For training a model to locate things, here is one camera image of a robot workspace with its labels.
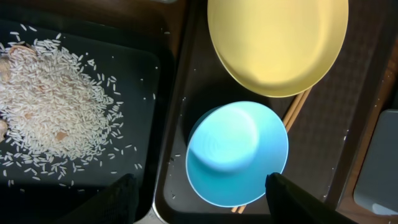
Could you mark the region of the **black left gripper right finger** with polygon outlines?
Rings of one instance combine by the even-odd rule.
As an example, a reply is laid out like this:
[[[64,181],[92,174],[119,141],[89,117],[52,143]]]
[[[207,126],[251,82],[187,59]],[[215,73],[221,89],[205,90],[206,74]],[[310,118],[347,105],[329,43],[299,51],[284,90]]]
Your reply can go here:
[[[266,198],[274,223],[355,224],[280,173],[266,177]]]

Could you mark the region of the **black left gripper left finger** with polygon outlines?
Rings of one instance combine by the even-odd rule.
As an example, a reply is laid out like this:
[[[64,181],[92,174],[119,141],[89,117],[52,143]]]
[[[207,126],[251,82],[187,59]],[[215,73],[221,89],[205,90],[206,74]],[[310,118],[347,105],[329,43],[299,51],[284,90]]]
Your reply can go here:
[[[130,224],[136,219],[139,187],[132,174],[126,174],[56,224]]]

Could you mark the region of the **light blue bowl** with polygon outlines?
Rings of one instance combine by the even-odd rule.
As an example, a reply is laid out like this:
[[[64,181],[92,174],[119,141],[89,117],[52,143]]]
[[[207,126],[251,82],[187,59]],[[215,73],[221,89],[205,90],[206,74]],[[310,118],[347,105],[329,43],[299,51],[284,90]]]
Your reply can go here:
[[[279,116],[253,101],[209,110],[190,131],[185,158],[195,193],[217,207],[240,207],[266,193],[266,177],[282,173],[289,155]]]

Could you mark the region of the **rice pile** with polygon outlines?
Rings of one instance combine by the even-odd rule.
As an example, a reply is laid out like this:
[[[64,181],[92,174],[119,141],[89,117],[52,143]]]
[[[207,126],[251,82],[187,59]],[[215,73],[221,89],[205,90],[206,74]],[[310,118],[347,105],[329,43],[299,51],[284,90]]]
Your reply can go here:
[[[96,62],[69,51],[61,35],[14,36],[1,42],[1,167],[20,159],[34,180],[65,177],[68,162],[82,171],[122,138],[122,103],[104,88],[116,77],[89,75]]]

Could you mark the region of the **grey dishwasher rack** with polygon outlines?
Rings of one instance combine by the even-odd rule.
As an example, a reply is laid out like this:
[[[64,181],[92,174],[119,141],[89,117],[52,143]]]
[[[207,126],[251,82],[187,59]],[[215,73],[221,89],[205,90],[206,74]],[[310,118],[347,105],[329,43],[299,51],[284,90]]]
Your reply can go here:
[[[380,114],[353,198],[376,215],[397,215],[397,110]]]

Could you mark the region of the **dark brown tray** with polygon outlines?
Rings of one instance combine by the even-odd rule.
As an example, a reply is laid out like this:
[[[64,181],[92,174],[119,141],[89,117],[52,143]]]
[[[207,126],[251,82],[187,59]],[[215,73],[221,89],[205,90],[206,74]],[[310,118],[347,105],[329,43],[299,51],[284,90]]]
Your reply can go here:
[[[312,88],[289,135],[283,174],[336,208],[361,142],[397,35],[396,1],[350,1],[338,58]],[[238,84],[211,43],[206,1],[190,1],[165,135],[154,211],[167,223],[270,223],[261,197],[242,214],[216,207],[192,189],[185,172],[186,141],[207,111],[234,101],[262,103],[285,115],[292,98],[266,98]]]

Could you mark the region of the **black flat tray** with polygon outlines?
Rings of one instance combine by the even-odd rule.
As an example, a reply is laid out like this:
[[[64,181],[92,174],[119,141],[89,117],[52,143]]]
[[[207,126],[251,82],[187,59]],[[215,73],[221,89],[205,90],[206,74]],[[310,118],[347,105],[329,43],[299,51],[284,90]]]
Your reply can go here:
[[[43,175],[39,180],[20,159],[1,167],[2,223],[88,223],[78,207],[100,194],[125,174],[137,182],[133,191],[138,201],[126,206],[127,190],[112,207],[102,212],[106,222],[121,223],[143,219],[153,198],[162,136],[175,78],[171,51],[137,32],[116,29],[46,12],[1,4],[1,42],[7,44],[18,32],[22,40],[52,39],[61,35],[64,46],[97,67],[89,75],[114,76],[115,84],[104,83],[106,93],[120,101],[123,114],[122,138],[104,147],[82,171],[67,164],[67,174]]]

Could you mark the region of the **yellow plate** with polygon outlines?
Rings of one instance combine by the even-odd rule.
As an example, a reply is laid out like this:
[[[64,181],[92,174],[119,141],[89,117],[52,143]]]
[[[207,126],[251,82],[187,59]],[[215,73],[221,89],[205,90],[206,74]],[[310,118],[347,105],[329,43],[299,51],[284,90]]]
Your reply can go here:
[[[348,26],[348,0],[209,0],[208,28],[228,73],[257,94],[283,98],[317,84]]]

